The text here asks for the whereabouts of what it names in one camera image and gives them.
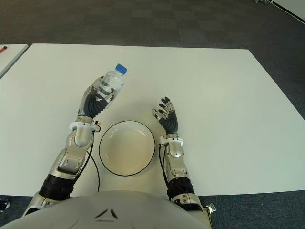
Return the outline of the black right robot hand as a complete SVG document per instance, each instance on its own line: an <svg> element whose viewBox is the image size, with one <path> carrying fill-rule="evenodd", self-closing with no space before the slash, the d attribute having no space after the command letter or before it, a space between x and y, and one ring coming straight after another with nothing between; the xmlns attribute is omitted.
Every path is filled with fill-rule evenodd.
<svg viewBox="0 0 305 229"><path fill-rule="evenodd" d="M173 103L168 97L161 99L160 109L152 109L153 116L158 120L166 134L178 134L178 120Z"/></svg>

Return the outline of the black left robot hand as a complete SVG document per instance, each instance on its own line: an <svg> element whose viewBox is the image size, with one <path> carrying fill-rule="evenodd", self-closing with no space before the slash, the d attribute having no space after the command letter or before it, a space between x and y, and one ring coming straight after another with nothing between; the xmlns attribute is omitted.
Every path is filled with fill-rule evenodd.
<svg viewBox="0 0 305 229"><path fill-rule="evenodd" d="M98 89L101 81L105 76L97 78L92 85L90 85L83 94L77 116L86 116L95 118L100 112L106 109L115 99L117 93L116 90L112 90L108 95L102 97L98 94Z"/></svg>

